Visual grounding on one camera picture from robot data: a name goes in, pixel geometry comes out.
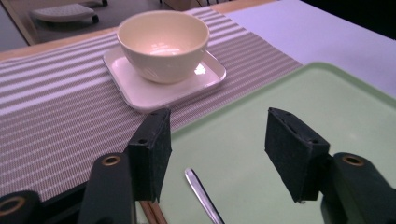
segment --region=chopsticks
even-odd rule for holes
[[[146,215],[149,224],[167,224],[163,212],[157,202],[140,201],[140,206]]]

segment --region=striped placemat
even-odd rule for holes
[[[301,66],[209,7],[188,13],[208,25],[208,51],[227,77],[173,107],[173,131]],[[0,195],[31,189],[47,200],[85,182],[99,156],[123,151],[145,115],[124,103],[103,62],[117,45],[112,33],[0,63]]]

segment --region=white table surface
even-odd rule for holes
[[[396,97],[396,41],[299,0],[226,14],[302,64],[325,62]]]

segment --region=tray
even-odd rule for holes
[[[121,47],[107,51],[104,61],[125,102],[145,114],[209,91],[226,77],[225,68],[208,52],[194,71],[195,76],[169,85],[140,77],[125,58]]]
[[[268,107],[288,110],[331,144],[370,160],[395,188],[396,101],[346,72],[313,63],[172,134],[161,207],[168,223],[211,223],[191,167],[226,223],[323,223],[320,200],[294,203],[264,152]]]

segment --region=cream-colored bowl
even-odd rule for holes
[[[137,73],[159,83],[179,82],[204,58],[209,29],[199,19],[177,11],[150,11],[123,21],[117,32]]]

